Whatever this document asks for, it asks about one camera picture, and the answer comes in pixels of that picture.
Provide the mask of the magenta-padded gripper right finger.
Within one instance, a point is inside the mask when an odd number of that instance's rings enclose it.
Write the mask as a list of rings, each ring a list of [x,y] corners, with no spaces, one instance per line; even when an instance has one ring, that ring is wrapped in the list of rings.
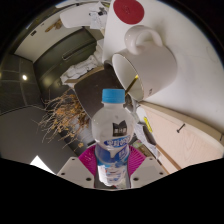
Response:
[[[127,167],[131,188],[143,187],[167,175],[153,156],[146,157],[132,146],[130,146]]]

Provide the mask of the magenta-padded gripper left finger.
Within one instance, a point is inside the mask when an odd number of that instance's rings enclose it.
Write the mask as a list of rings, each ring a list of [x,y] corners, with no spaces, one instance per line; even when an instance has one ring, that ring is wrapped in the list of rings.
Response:
[[[84,188],[94,188],[97,171],[95,146],[87,148],[79,157],[70,157],[58,176]]]

